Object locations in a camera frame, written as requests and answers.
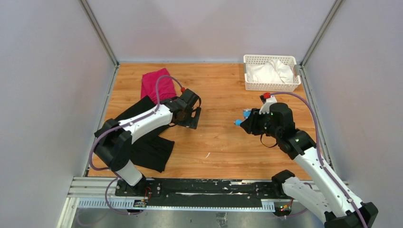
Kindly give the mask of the blue water faucet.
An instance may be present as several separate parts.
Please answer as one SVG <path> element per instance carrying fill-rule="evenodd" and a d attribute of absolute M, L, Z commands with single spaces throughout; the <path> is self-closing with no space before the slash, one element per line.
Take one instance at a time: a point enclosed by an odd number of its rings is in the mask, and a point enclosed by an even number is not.
<path fill-rule="evenodd" d="M 234 121 L 234 124 L 235 124 L 236 126 L 240 126 L 240 124 L 241 124 L 244 120 L 246 120 L 246 119 L 249 117 L 250 113 L 251 113 L 251 109 L 244 109 L 244 110 L 242 111 L 243 119 L 237 119 L 237 120 L 235 120 L 235 121 Z"/>

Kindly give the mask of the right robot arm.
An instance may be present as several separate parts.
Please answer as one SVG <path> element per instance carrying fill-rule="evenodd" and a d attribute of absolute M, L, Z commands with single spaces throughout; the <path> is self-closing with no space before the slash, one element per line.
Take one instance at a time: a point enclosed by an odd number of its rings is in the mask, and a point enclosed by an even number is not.
<path fill-rule="evenodd" d="M 251 109 L 239 126 L 248 134 L 273 137 L 276 145 L 309 174 L 319 189 L 319 192 L 312 190 L 291 171 L 284 170 L 271 178 L 275 197 L 296 199 L 326 228 L 372 227 L 377 207 L 372 202 L 364 203 L 336 175 L 310 135 L 295 127 L 287 104 L 271 104 L 268 112 Z"/>

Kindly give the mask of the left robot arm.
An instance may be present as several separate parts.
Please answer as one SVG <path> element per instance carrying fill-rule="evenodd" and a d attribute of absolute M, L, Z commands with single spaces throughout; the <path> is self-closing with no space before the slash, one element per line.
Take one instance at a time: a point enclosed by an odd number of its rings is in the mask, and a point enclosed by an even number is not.
<path fill-rule="evenodd" d="M 155 107 L 121 121 L 107 120 L 100 130 L 91 151 L 127 184 L 134 196 L 145 192 L 146 177 L 130 159 L 130 148 L 144 135 L 169 124 L 196 129 L 201 114 L 201 98 L 190 89 L 174 99 L 159 101 Z"/>

